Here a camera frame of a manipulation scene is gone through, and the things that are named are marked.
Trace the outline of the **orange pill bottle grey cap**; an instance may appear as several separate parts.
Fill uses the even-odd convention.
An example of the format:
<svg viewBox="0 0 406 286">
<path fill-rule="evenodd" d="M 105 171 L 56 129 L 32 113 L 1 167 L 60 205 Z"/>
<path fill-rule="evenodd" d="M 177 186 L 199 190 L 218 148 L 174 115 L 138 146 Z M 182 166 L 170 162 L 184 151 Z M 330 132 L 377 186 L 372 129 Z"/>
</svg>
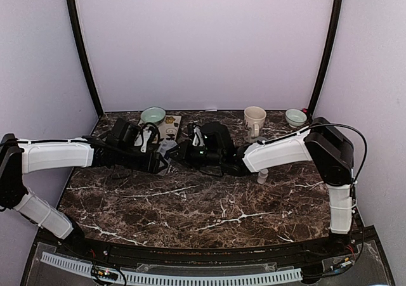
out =
<svg viewBox="0 0 406 286">
<path fill-rule="evenodd" d="M 265 137 L 260 136 L 260 137 L 255 138 L 254 141 L 257 142 L 257 143 L 263 143 L 265 141 L 268 141 L 268 139 L 265 138 Z"/>
</svg>

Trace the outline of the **clear plastic pill organizer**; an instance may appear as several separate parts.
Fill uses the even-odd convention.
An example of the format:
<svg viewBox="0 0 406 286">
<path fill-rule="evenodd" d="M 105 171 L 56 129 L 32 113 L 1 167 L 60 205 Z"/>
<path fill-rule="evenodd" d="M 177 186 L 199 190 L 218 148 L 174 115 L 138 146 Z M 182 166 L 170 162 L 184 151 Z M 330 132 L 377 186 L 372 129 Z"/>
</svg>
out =
<svg viewBox="0 0 406 286">
<path fill-rule="evenodd" d="M 175 142 L 175 140 L 167 140 L 164 139 L 161 143 L 160 146 L 158 148 L 158 152 L 162 155 L 163 159 L 168 159 L 170 158 L 169 155 L 167 154 L 167 152 L 176 147 L 177 146 L 177 142 Z M 158 173 L 158 176 L 165 176 L 166 173 Z"/>
</svg>

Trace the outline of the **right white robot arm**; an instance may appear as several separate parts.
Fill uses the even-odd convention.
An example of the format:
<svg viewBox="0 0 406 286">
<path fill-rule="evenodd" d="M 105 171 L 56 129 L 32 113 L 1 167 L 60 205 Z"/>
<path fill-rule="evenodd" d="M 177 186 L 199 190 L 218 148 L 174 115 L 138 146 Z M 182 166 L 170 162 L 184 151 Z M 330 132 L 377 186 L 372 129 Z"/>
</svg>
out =
<svg viewBox="0 0 406 286">
<path fill-rule="evenodd" d="M 336 257 L 348 246 L 346 234 L 351 230 L 359 177 L 354 170 L 354 146 L 340 131 L 343 127 L 318 117 L 299 131 L 236 147 L 225 125 L 191 123 L 188 139 L 167 151 L 167 155 L 192 169 L 218 167 L 221 175 L 237 177 L 285 164 L 312 161 L 329 192 L 330 231 L 334 234 L 324 242 L 324 252 Z"/>
</svg>

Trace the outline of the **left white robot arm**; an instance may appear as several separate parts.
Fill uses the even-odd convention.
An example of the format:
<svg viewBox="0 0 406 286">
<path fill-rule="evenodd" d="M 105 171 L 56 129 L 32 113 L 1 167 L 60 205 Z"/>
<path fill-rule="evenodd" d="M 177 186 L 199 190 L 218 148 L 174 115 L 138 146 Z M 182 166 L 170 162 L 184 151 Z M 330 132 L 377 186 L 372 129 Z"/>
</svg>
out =
<svg viewBox="0 0 406 286">
<path fill-rule="evenodd" d="M 77 223 L 39 198 L 23 183 L 23 175 L 66 167 L 113 167 L 158 174 L 168 167 L 156 144 L 112 145 L 94 136 L 72 140 L 20 140 L 6 134 L 1 141 L 1 210 L 13 209 L 56 238 L 76 258 L 89 253 Z"/>
</svg>

